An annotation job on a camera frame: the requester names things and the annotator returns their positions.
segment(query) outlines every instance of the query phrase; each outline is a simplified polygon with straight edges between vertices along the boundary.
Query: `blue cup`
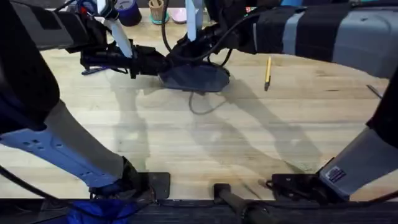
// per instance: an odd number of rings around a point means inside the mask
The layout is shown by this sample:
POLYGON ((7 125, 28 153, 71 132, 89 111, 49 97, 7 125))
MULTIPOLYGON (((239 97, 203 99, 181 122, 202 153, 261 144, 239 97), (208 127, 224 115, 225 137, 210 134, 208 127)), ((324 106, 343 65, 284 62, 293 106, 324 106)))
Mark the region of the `blue cup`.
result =
POLYGON ((114 8, 119 12, 119 20, 124 26, 135 26, 142 19, 136 0, 118 0, 114 8))

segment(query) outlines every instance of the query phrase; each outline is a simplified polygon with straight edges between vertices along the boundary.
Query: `gray panel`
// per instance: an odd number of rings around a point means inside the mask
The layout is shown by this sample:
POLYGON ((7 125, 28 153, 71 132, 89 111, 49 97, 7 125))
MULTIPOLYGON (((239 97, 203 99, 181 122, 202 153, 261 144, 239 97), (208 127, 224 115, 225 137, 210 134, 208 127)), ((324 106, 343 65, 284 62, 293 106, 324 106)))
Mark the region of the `gray panel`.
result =
POLYGON ((333 62, 390 78, 398 64, 398 12, 350 12, 341 22, 333 62))
POLYGON ((123 158, 86 131, 62 101, 48 115, 45 124, 44 131, 21 129, 3 134, 0 143, 51 162, 89 187, 113 184, 122 177, 123 158))
POLYGON ((297 24, 299 23, 299 19, 304 15, 304 12, 294 14, 290 19, 287 20, 284 30, 284 54, 295 55, 296 53, 296 32, 297 32, 297 24))
POLYGON ((366 128, 320 171, 321 180, 342 197, 398 169, 398 149, 366 128))
POLYGON ((40 49, 51 49, 54 46, 59 48, 65 48, 73 45, 73 39, 70 37, 68 31, 61 23, 58 16, 54 13, 54 16, 61 26, 61 29, 56 30, 45 30, 40 25, 35 14, 32 10, 18 3, 12 3, 15 11, 17 12, 19 19, 27 29, 30 38, 36 43, 37 48, 40 49))

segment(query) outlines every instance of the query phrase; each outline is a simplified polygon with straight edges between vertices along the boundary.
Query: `wooden tabletop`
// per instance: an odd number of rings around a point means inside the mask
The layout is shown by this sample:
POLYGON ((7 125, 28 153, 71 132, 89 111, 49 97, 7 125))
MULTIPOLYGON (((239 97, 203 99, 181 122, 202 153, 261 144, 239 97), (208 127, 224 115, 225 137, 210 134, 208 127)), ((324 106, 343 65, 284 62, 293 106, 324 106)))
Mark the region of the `wooden tabletop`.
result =
MULTIPOLYGON (((166 54, 160 27, 127 28, 135 44, 166 54)), ((171 44, 184 25, 167 24, 171 44)), ((42 52, 74 117, 110 150, 139 171, 170 172, 170 198, 211 198, 218 182, 244 198, 271 199, 257 184, 275 173, 314 173, 337 155, 372 116, 387 80, 358 70, 288 55, 272 55, 272 81, 264 91, 269 55, 234 51, 231 83, 222 93, 200 96, 167 90, 157 77, 111 70, 84 77, 79 54, 42 52), (192 97, 192 110, 189 107, 192 97)), ((222 62, 226 50, 213 56, 222 62)), ((87 186, 65 171, 18 149, 0 148, 0 164, 61 198, 88 198, 87 186)), ((393 173, 357 192, 367 200, 396 189, 393 173)), ((0 197, 36 197, 0 179, 0 197)))

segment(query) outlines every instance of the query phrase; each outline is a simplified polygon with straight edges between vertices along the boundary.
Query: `black mount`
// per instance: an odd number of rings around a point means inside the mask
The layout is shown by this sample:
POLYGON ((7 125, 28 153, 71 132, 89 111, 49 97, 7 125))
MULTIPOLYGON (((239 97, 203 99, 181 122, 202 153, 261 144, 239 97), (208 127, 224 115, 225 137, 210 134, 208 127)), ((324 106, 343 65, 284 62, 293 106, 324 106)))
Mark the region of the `black mount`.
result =
POLYGON ((125 68, 130 71, 131 78, 136 78, 139 74, 157 76, 168 70, 166 58, 154 47, 134 45, 131 39, 130 43, 132 58, 125 57, 116 42, 113 42, 105 46, 85 48, 81 51, 80 63, 86 70, 100 66, 119 72, 119 68, 125 68))
POLYGON ((272 190, 274 198, 279 201, 311 201, 320 205, 347 202, 327 187, 318 174, 274 174, 264 187, 272 190))
POLYGON ((276 220, 261 205, 261 202, 247 201, 235 194, 231 193, 229 184, 215 184, 213 186, 215 203, 227 203, 237 216, 245 224, 283 224, 280 220, 276 220))
POLYGON ((168 172, 137 172, 132 164, 123 157, 124 170, 121 179, 104 187, 90 187, 89 192, 102 197, 111 197, 132 192, 134 197, 153 190, 155 199, 167 199, 170 194, 170 174, 168 172))

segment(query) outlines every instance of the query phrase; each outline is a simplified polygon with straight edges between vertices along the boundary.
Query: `blue cloth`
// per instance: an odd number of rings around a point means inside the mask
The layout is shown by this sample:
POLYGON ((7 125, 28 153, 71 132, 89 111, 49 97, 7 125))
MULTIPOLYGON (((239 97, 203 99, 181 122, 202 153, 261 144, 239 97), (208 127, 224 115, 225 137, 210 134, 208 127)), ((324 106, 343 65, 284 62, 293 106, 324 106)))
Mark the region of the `blue cloth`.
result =
MULTIPOLYGON (((121 200, 76 201, 73 204, 94 215, 111 219, 128 215, 136 210, 135 204, 126 204, 121 200)), ((126 224, 127 220, 128 218, 116 221, 100 220, 75 210, 70 210, 68 214, 69 224, 126 224)))

